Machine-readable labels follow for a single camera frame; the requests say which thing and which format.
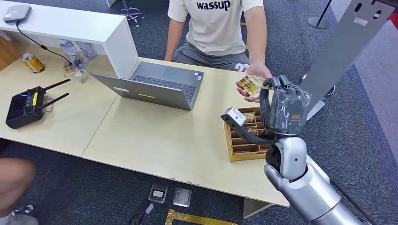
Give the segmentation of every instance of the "can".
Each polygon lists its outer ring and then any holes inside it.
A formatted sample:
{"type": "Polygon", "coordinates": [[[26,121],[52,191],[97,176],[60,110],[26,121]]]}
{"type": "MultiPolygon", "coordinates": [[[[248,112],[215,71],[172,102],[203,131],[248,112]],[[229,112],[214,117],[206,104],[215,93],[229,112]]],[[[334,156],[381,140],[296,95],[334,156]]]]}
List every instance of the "can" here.
{"type": "Polygon", "coordinates": [[[25,66],[31,70],[31,72],[36,74],[43,72],[46,68],[43,63],[41,63],[40,60],[38,60],[38,58],[32,53],[23,54],[21,60],[25,66]]]}

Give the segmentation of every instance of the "gray shorts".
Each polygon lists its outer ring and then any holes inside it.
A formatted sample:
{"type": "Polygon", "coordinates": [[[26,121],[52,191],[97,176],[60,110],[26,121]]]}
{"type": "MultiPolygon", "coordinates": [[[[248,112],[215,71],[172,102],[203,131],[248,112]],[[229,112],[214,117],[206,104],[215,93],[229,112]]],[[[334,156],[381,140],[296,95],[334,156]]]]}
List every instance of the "gray shorts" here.
{"type": "Polygon", "coordinates": [[[172,61],[238,72],[246,72],[249,68],[249,58],[244,52],[223,56],[206,55],[189,42],[176,50],[172,61]]]}

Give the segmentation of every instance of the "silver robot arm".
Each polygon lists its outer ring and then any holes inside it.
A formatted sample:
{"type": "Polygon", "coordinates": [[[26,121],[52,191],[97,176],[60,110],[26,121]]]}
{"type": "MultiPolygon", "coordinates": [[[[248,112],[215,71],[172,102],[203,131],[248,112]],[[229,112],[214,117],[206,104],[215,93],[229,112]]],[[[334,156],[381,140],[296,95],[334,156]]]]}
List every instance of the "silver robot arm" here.
{"type": "Polygon", "coordinates": [[[281,172],[267,164],[264,173],[305,221],[314,225],[363,225],[340,202],[341,196],[327,174],[306,154],[301,138],[282,138],[276,146],[284,156],[281,172]]]}
{"type": "Polygon", "coordinates": [[[292,208],[314,225],[363,225],[342,203],[327,174],[307,155],[306,143],[297,133],[306,121],[310,96],[285,76],[267,79],[274,89],[272,104],[267,89],[260,92],[261,122],[270,134],[245,130],[245,117],[229,108],[221,118],[235,133],[255,144],[270,143],[264,173],[292,208]]]}

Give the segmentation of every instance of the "plastic bottle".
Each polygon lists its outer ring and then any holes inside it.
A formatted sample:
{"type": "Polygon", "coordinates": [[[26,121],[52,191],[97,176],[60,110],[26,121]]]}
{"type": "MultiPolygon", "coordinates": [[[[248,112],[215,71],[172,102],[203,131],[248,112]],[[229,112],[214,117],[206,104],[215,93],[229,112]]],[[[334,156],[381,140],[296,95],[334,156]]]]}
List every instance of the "plastic bottle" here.
{"type": "Polygon", "coordinates": [[[86,68],[86,63],[83,61],[82,57],[77,53],[76,48],[71,41],[61,39],[60,47],[76,69],[83,70],[84,68],[86,68]]]}
{"type": "Polygon", "coordinates": [[[76,44],[79,46],[80,50],[82,50],[87,59],[92,60],[97,56],[97,51],[91,43],[76,41],[76,44]]]}

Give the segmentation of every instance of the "white t-shirt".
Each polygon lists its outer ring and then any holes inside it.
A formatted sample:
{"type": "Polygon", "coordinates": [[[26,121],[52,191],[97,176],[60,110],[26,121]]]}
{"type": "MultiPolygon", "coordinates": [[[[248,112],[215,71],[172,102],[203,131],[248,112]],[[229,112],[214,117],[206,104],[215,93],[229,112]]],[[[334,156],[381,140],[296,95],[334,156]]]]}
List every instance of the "white t-shirt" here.
{"type": "Polygon", "coordinates": [[[256,6],[263,0],[170,0],[168,16],[184,22],[189,13],[187,41],[207,55],[229,55],[245,51],[240,17],[256,6]]]}

